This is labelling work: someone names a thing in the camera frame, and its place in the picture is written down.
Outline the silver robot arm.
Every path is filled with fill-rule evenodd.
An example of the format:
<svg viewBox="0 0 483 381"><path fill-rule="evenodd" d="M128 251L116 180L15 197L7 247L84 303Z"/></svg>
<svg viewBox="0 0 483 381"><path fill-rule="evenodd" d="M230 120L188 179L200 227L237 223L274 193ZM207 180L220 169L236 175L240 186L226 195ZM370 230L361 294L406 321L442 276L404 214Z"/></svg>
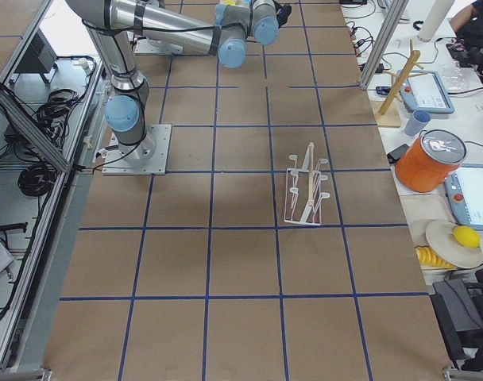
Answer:
<svg viewBox="0 0 483 381"><path fill-rule="evenodd" d="M149 158L156 143L145 123L149 84L137 68L129 33L215 56L223 67L236 68L245 62L248 38L273 44L291 9L275 1L220 2L214 23L207 24L166 10L162 1L70 1L68 6L87 27L110 74L114 98L105 117L122 158L136 163Z"/></svg>

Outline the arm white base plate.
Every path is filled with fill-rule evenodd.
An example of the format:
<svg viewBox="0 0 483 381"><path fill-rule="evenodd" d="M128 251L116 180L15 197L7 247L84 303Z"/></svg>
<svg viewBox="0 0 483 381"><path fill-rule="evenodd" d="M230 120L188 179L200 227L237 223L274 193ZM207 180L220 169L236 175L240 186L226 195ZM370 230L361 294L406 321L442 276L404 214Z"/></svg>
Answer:
<svg viewBox="0 0 483 381"><path fill-rule="evenodd" d="M178 44L172 44L162 40L143 39L141 37L137 40L134 53L137 56L181 56L183 54L183 48Z"/></svg>
<svg viewBox="0 0 483 381"><path fill-rule="evenodd" d="M118 147L105 155L107 164L102 167L102 173L104 175L164 175L171 134L171 125L147 125L146 138L126 156L132 148L119 145L115 133L111 133L110 143Z"/></svg>

